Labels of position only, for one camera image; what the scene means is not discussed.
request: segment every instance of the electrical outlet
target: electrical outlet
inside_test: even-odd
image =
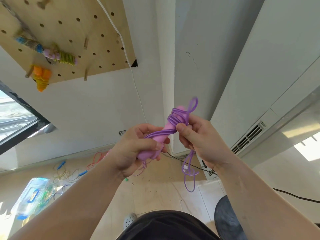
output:
[[[123,136],[125,134],[125,132],[126,132],[125,130],[119,131],[119,135]]]

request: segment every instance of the forearm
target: forearm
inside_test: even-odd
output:
[[[320,239],[320,229],[286,202],[238,157],[217,167],[249,240]]]
[[[123,179],[105,158],[10,240],[89,240]]]

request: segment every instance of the wooden pegboard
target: wooden pegboard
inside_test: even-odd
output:
[[[5,0],[27,24],[44,47],[58,44],[61,50],[74,54],[78,64],[50,65],[42,54],[19,44],[13,35],[20,23],[9,11],[0,6],[0,45],[14,60],[28,71],[31,64],[52,71],[49,83],[129,68],[119,35],[96,0],[50,0],[45,10],[38,7],[42,0]],[[131,64],[134,49],[122,0],[100,0],[124,40]],[[88,47],[84,49],[86,36]]]

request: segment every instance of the hand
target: hand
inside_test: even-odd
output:
[[[185,148],[195,150],[211,169],[227,163],[228,159],[234,157],[234,153],[210,121],[190,114],[189,125],[179,123],[176,129],[179,132],[180,142]]]
[[[147,134],[162,130],[163,127],[157,127],[151,124],[139,124],[128,129],[121,140],[115,144],[107,160],[112,159],[123,177],[132,175],[142,164],[141,160],[137,159],[137,155],[141,151],[160,150],[163,144],[156,142],[154,139],[143,139]],[[165,144],[170,143],[170,139],[166,138]],[[163,147],[163,152],[167,152],[166,147]]]

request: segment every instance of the left hand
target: left hand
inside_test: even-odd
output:
[[[139,124],[131,127],[123,135],[121,140],[115,144],[107,160],[114,160],[117,169],[122,173],[123,177],[132,175],[142,164],[137,159],[137,155],[141,151],[160,150],[163,144],[156,142],[154,139],[143,139],[147,134],[162,130],[163,127],[157,127],[151,124]],[[166,138],[164,144],[169,144],[170,139]]]

